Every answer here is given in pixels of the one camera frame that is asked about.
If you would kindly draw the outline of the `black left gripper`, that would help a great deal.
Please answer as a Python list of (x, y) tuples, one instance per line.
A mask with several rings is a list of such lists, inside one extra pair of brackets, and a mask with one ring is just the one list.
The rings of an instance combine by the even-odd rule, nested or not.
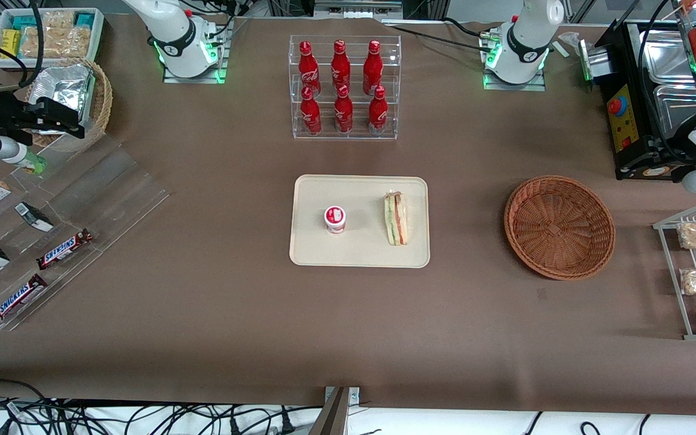
[(686, 161), (688, 157), (682, 150), (675, 150), (673, 156), (663, 146), (656, 146), (654, 141), (641, 141), (641, 150), (645, 151), (638, 163), (638, 179), (641, 181), (682, 182), (685, 176), (696, 170), (696, 165)]

